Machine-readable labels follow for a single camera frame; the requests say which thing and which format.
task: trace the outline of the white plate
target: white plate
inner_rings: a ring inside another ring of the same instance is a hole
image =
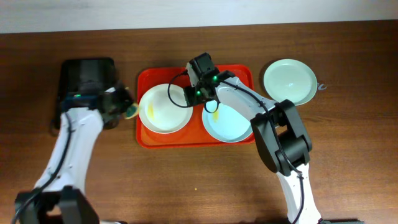
[[[209,101],[207,110],[216,109],[217,102]],[[220,103],[215,113],[207,113],[205,109],[201,119],[206,131],[215,139],[223,142],[239,142],[245,140],[253,132],[250,122],[236,110]]]
[[[267,68],[264,86],[274,100],[281,102],[288,99],[295,105],[301,105],[310,101],[317,92],[317,78],[304,63],[283,59]]]
[[[193,108],[175,106],[167,95],[169,84],[157,85],[148,90],[139,102],[139,118],[153,132],[169,134],[182,129],[191,119]],[[174,102],[186,106],[183,89],[171,85],[170,96]]]

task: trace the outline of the wooden table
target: wooden table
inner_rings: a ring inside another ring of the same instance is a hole
[[[323,84],[298,110],[313,141],[310,177],[324,219],[398,220],[398,22],[337,22],[0,35],[0,222],[51,155],[61,63],[108,56],[127,86],[151,67],[209,52],[242,63],[267,96],[269,62],[294,58]],[[135,121],[100,134],[86,195],[101,218],[133,223],[238,223],[286,217],[256,145],[147,150]]]

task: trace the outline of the red tray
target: red tray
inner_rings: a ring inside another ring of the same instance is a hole
[[[250,70],[244,65],[217,65],[222,72],[229,70],[233,72],[246,86],[254,89],[253,78]],[[143,71],[138,77],[137,102],[146,91],[154,86],[169,83],[169,81],[177,74],[183,72],[185,68],[150,68]],[[178,77],[174,82],[175,85],[186,87],[190,85],[187,75]],[[159,134],[147,129],[137,117],[137,141],[147,149],[164,149],[176,147],[198,147],[198,146],[222,146],[249,144],[254,142],[254,136],[250,135],[243,141],[235,143],[221,142],[210,136],[201,120],[203,105],[197,105],[193,108],[193,114],[188,124],[181,130],[171,134]]]

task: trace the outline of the food residue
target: food residue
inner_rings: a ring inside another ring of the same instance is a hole
[[[154,104],[152,102],[148,106],[148,117],[155,121]]]
[[[214,121],[214,123],[217,123],[217,120],[218,120],[218,110],[216,110],[216,111],[213,113],[213,121]]]

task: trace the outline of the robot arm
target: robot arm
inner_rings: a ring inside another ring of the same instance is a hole
[[[129,92],[116,79],[113,61],[66,61],[58,102],[60,133],[55,148],[34,190],[18,194],[12,224],[17,220],[21,224],[125,223],[100,222],[84,196],[86,172],[99,133],[116,127],[120,115],[133,103]],[[59,207],[61,214],[48,216],[54,206]]]
[[[313,201],[308,178],[308,152],[312,143],[294,104],[289,100],[277,103],[264,98],[243,85],[233,73],[220,73],[206,53],[191,60],[186,69],[191,81],[191,86],[184,88],[187,105],[216,100],[249,120],[262,161],[281,182],[289,221],[320,223],[321,215]],[[285,125],[286,132],[277,136],[275,128]]]

